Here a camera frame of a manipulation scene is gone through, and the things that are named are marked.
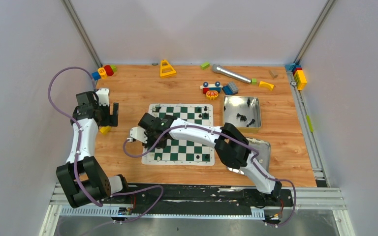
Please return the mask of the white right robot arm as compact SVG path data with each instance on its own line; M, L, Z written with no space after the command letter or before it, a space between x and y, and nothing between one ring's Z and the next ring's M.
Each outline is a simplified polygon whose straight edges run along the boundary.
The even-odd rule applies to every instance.
M231 123L224 126L205 126L175 116L164 118L145 113L138 125L130 130L129 141L138 140L148 154L164 148L168 140L186 140L213 148L221 163L241 171L261 193L263 202L274 205L281 199L281 182L270 175L259 162L259 150Z

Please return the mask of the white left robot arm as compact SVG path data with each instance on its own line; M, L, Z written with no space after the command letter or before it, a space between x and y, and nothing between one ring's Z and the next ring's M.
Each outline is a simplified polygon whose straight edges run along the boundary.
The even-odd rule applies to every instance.
M57 167L56 176L72 208L112 197L126 203L131 197L123 175L108 177L95 158L95 139L101 128L118 125L119 104L112 106L110 90L100 88L76 95L78 105L69 116L73 129L72 147L64 165Z

